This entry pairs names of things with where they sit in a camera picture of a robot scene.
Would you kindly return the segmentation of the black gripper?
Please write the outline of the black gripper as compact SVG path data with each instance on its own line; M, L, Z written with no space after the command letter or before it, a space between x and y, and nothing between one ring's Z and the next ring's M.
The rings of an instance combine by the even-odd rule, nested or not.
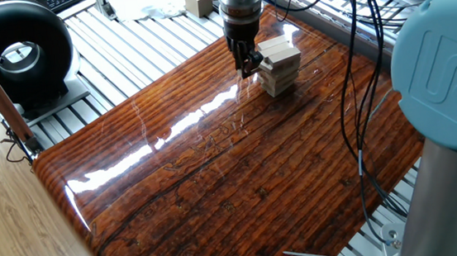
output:
M224 23L224 34L229 51L233 54L235 69L242 71L242 78L248 78L258 69L263 55L254 49L255 37L259 31L259 21L247 24Z

